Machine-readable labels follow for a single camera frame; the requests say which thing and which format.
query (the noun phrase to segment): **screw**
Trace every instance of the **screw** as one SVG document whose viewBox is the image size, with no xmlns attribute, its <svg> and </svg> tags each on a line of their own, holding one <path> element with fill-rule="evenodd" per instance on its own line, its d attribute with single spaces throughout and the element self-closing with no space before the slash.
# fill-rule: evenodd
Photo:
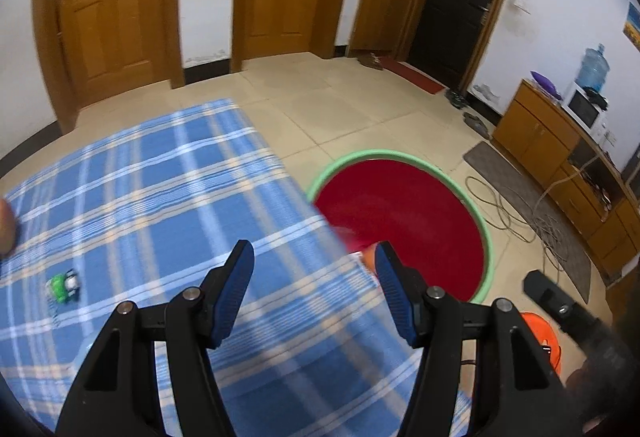
<svg viewBox="0 0 640 437">
<path fill-rule="evenodd" d="M 502 312 L 509 312 L 513 308 L 513 303 L 511 303 L 506 298 L 498 298 L 498 300 L 495 302 L 495 306 Z"/>
<path fill-rule="evenodd" d="M 438 287 L 437 285 L 432 285 L 429 289 L 427 289 L 427 296 L 429 298 L 433 298 L 434 300 L 439 300 L 440 298 L 444 298 L 444 289 L 442 287 Z"/>
<path fill-rule="evenodd" d="M 133 311 L 133 302 L 129 300 L 121 302 L 116 309 L 120 314 L 129 314 Z"/>
<path fill-rule="evenodd" d="M 200 296 L 200 287 L 188 287 L 184 291 L 182 291 L 182 297 L 185 300 L 193 301 L 197 300 Z"/>
</svg>

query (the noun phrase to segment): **blue water bottle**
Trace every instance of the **blue water bottle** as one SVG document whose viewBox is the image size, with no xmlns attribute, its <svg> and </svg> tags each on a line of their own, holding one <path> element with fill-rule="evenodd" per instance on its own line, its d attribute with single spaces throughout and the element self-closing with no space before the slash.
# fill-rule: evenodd
<svg viewBox="0 0 640 437">
<path fill-rule="evenodd" d="M 582 67 L 578 72 L 575 82 L 580 87 L 591 87 L 594 91 L 600 92 L 604 81 L 607 79 L 607 73 L 609 72 L 609 64 L 602 55 L 604 52 L 604 45 L 598 44 L 598 50 L 587 49 L 582 58 Z"/>
</svg>

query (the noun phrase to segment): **blue plaid tablecloth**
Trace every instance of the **blue plaid tablecloth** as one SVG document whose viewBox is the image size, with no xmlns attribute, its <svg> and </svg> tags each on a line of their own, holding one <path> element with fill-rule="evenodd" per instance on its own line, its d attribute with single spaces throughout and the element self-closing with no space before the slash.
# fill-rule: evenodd
<svg viewBox="0 0 640 437">
<path fill-rule="evenodd" d="M 166 302 L 248 239 L 255 272 L 231 336 L 210 353 L 238 436 L 396 433 L 420 352 L 232 101 L 123 130 L 7 199 L 20 229 L 0 262 L 0 372 L 46 426 L 119 302 Z M 79 301 L 52 304 L 46 282 L 69 269 Z M 166 430 L 178 436 L 163 343 L 156 356 Z M 464 435 L 468 407 L 460 395 L 452 435 Z"/>
</svg>

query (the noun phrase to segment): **orange bucket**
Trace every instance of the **orange bucket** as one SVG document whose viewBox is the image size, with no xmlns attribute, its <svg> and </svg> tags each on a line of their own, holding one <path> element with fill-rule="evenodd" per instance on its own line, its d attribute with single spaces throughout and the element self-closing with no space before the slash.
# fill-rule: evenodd
<svg viewBox="0 0 640 437">
<path fill-rule="evenodd" d="M 562 349 L 560 348 L 560 344 L 558 343 L 558 337 L 556 333 L 551 328 L 551 325 L 542 318 L 533 312 L 523 312 L 522 317 L 524 321 L 527 322 L 527 325 L 533 332 L 533 335 L 538 340 L 540 345 L 548 345 L 551 347 L 551 356 L 549 357 L 549 361 L 551 362 L 551 366 L 556 371 L 557 375 L 560 375 L 560 357 L 562 356 Z"/>
</svg>

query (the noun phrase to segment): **microwave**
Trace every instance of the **microwave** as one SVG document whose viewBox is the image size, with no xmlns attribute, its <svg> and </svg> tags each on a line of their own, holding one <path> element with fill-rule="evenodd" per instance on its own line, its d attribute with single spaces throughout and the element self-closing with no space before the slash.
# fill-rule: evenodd
<svg viewBox="0 0 640 437">
<path fill-rule="evenodd" d="M 562 108 L 600 144 L 607 133 L 607 112 L 591 103 L 583 88 L 572 82 L 562 99 Z"/>
</svg>

